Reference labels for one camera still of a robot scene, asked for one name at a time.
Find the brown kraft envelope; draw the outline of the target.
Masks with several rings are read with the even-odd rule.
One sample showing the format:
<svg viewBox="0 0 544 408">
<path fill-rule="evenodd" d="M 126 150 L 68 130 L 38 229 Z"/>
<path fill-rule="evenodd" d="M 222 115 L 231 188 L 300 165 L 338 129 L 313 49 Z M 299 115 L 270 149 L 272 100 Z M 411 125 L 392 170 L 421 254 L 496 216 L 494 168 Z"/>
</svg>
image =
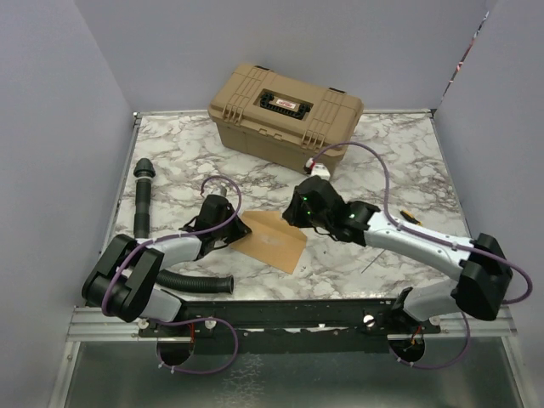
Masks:
<svg viewBox="0 0 544 408">
<path fill-rule="evenodd" d="M 241 221 L 252 232 L 230 247 L 291 275 L 306 247 L 307 236 L 289 225 L 279 211 L 246 210 Z"/>
</svg>

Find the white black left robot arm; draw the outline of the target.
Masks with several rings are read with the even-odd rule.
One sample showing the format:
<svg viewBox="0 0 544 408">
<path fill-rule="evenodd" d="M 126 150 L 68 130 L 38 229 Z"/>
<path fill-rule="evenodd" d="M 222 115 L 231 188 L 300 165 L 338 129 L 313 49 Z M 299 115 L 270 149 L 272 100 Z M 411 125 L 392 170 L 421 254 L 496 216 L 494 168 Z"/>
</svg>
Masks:
<svg viewBox="0 0 544 408">
<path fill-rule="evenodd" d="M 126 322 L 158 320 L 165 333 L 175 336 L 187 327 L 182 300 L 156 289 L 162 272 L 176 264 L 204 258 L 221 241 L 228 246 L 252 230 L 221 195 L 208 195 L 200 212 L 177 234 L 154 240 L 116 235 L 82 286 L 82 297 L 105 314 Z"/>
</svg>

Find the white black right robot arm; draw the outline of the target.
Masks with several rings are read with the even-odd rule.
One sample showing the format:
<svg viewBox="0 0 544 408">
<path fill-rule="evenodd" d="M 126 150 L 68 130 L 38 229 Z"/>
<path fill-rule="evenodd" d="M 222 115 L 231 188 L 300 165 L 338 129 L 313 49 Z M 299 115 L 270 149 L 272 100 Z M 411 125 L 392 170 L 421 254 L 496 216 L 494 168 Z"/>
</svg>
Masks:
<svg viewBox="0 0 544 408">
<path fill-rule="evenodd" d="M 411 258 L 446 275 L 445 281 L 406 288 L 390 312 L 392 326 L 410 332 L 421 321 L 461 311 L 493 321 L 513 278 L 496 238 L 444 235 L 405 226 L 379 207 L 345 201 L 325 179 L 312 176 L 294 188 L 282 217 L 299 229 L 323 229 L 335 241 L 375 247 Z"/>
</svg>

